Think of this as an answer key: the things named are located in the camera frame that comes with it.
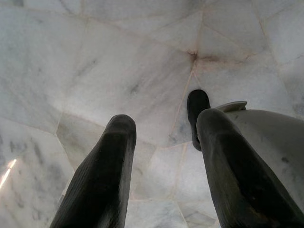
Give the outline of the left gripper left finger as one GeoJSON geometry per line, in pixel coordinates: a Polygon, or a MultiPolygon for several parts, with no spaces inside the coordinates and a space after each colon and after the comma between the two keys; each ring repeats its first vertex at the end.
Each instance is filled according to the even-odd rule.
{"type": "Polygon", "coordinates": [[[77,168],[50,226],[123,228],[135,145],[134,120],[125,114],[113,116],[77,168]]]}

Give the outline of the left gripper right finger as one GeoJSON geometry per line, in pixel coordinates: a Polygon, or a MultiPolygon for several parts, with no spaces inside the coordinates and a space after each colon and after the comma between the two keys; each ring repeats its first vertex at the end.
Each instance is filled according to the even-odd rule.
{"type": "Polygon", "coordinates": [[[223,228],[301,228],[303,212],[239,129],[216,109],[197,118],[210,193],[223,228]]]}

